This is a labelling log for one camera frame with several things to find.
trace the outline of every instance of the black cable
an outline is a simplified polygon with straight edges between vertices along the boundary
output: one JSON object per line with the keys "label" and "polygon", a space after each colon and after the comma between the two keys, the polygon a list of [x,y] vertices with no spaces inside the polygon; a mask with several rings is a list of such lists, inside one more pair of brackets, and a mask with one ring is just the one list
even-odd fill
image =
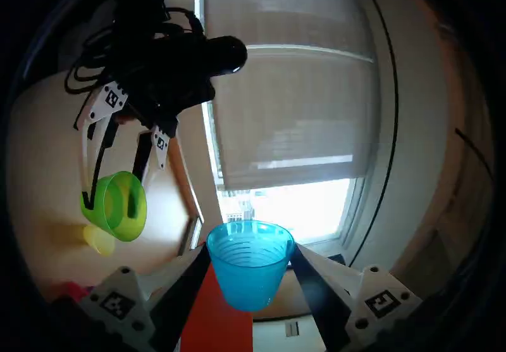
{"label": "black cable", "polygon": [[371,223],[369,224],[369,227],[367,228],[367,232],[360,243],[359,249],[357,249],[355,256],[352,258],[352,261],[348,265],[349,267],[351,267],[353,265],[353,262],[355,262],[357,256],[359,255],[364,244],[366,243],[366,239],[367,239],[369,233],[371,232],[371,229],[373,227],[374,221],[376,220],[376,217],[378,216],[380,206],[383,202],[383,197],[385,196],[386,186],[388,185],[388,180],[390,179],[390,173],[392,172],[393,157],[395,155],[395,145],[397,143],[397,129],[398,129],[398,118],[399,118],[399,88],[398,88],[398,79],[397,79],[397,65],[395,64],[395,54],[393,53],[392,40],[390,39],[390,33],[388,33],[388,29],[386,27],[386,22],[385,22],[385,19],[383,18],[383,13],[381,12],[378,2],[376,0],[373,0],[373,3],[374,3],[374,7],[376,7],[376,11],[378,11],[379,18],[381,20],[381,25],[383,26],[383,31],[385,32],[385,35],[386,35],[386,41],[388,43],[388,50],[390,52],[390,61],[392,63],[392,70],[393,70],[393,89],[394,89],[395,109],[394,109],[394,117],[393,117],[392,149],[390,150],[390,159],[388,160],[388,167],[386,168],[385,181],[383,183],[383,188],[381,189],[381,194],[379,195],[378,204],[376,205],[376,209],[374,210],[373,218],[371,219]]}
{"label": "black cable", "polygon": [[[165,8],[167,15],[173,12],[183,13],[188,18],[191,29],[182,28],[174,23],[159,22],[151,24],[146,30],[117,21],[90,35],[82,44],[82,54],[66,74],[65,91],[77,95],[93,91],[114,80],[128,79],[149,64],[148,55],[152,53],[148,51],[154,42],[174,39],[187,33],[204,34],[202,25],[193,12],[184,8]],[[126,56],[129,64],[125,65],[125,59],[118,59],[118,56]],[[95,75],[79,75],[79,70],[83,67],[89,70],[102,68],[102,71]],[[93,83],[79,88],[70,87],[71,76],[77,82]]]}
{"label": "black cable", "polygon": [[458,128],[455,128],[455,133],[465,142],[467,146],[470,147],[470,149],[474,152],[474,154],[478,157],[479,161],[483,164],[485,167],[486,173],[488,174],[490,180],[492,183],[494,183],[494,176],[492,174],[492,170],[490,166],[488,165],[485,156],[483,153],[474,145],[474,143],[470,140],[468,136],[466,136],[462,131]]}

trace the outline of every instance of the wall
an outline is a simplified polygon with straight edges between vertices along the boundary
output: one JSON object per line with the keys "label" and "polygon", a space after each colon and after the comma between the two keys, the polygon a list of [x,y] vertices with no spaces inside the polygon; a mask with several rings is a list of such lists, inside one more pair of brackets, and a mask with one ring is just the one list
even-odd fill
{"label": "wall", "polygon": [[[64,91],[64,76],[46,78],[16,100],[8,136],[9,213],[32,277],[47,298],[63,281],[94,286],[121,265],[139,272],[157,267],[176,255],[188,221],[170,168],[157,171],[152,163],[141,236],[133,242],[116,242],[116,251],[108,257],[84,243],[80,136],[72,127],[83,96]],[[120,126],[113,147],[105,153],[101,176],[131,171],[141,130],[145,128],[137,121]]]}
{"label": "wall", "polygon": [[[299,323],[299,336],[286,337],[285,322]],[[312,316],[279,322],[253,323],[254,352],[324,352],[326,351]]]}
{"label": "wall", "polygon": [[[455,175],[441,177],[450,125],[445,55],[436,22],[422,0],[377,0],[395,53],[398,74],[398,134],[390,180],[374,226],[353,267],[377,263],[391,269],[423,222],[431,223],[448,203]],[[378,154],[368,177],[358,228],[347,248],[350,261],[373,217],[386,174],[393,132],[392,66],[380,18],[372,0],[363,7],[373,31],[381,85],[381,130]],[[439,185],[446,187],[431,208]]]}

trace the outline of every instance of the screw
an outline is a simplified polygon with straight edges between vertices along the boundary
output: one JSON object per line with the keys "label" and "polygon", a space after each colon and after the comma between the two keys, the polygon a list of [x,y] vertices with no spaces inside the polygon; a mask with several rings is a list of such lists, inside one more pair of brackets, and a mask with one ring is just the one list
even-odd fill
{"label": "screw", "polygon": [[135,320],[133,323],[132,323],[132,328],[136,331],[142,331],[144,330],[144,323],[142,322],[139,322],[138,320]]}
{"label": "screw", "polygon": [[355,322],[355,327],[357,327],[359,330],[364,330],[368,327],[369,322],[365,318],[360,318]]}

